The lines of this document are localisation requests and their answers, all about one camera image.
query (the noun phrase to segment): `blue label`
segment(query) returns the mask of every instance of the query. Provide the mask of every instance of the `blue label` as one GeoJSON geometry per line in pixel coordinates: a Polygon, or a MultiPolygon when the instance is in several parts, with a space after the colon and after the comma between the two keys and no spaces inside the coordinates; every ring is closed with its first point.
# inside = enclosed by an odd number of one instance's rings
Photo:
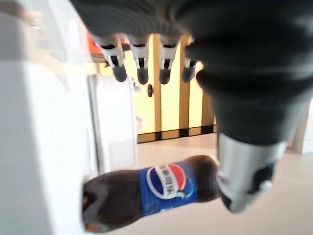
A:
{"type": "Polygon", "coordinates": [[[142,216],[180,207],[197,200],[197,184],[185,163],[163,164],[137,171],[142,216]]]}

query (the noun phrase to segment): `pepsi bottle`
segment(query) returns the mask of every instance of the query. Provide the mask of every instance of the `pepsi bottle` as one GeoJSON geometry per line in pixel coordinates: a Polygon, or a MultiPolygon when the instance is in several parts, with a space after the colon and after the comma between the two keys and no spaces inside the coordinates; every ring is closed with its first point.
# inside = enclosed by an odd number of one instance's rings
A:
{"type": "Polygon", "coordinates": [[[84,185],[86,230],[104,233],[141,217],[218,197],[217,165],[208,156],[142,170],[121,170],[84,185]]]}

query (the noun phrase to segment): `black baseboard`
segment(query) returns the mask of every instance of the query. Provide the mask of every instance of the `black baseboard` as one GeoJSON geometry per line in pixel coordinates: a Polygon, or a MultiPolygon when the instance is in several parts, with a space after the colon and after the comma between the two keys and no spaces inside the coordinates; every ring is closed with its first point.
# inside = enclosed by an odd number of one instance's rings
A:
{"type": "Polygon", "coordinates": [[[184,129],[178,129],[178,130],[139,134],[137,141],[138,143],[146,143],[146,142],[163,141],[163,140],[176,139],[176,138],[189,137],[189,136],[198,136],[198,135],[211,134],[211,133],[213,133],[213,125],[199,126],[199,127],[184,128],[184,129]]]}

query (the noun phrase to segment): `floor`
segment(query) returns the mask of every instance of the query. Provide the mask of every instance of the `floor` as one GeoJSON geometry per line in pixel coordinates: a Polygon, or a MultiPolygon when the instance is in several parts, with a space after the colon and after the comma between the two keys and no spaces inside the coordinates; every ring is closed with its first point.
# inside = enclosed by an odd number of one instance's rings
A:
{"type": "MultiPolygon", "coordinates": [[[[140,168],[206,154],[216,156],[216,135],[138,146],[140,168]]],[[[232,215],[220,199],[194,203],[142,218],[112,235],[311,235],[313,234],[313,153],[286,151],[274,186],[248,211],[232,215]]]]}

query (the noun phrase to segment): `pepsi logo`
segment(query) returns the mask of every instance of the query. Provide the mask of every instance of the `pepsi logo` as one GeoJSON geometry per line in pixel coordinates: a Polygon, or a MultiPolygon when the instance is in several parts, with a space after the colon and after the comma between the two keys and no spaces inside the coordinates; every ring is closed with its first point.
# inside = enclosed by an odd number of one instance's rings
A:
{"type": "Polygon", "coordinates": [[[158,165],[147,171],[147,182],[155,196],[169,200],[180,197],[186,185],[186,174],[176,164],[158,165]]]}

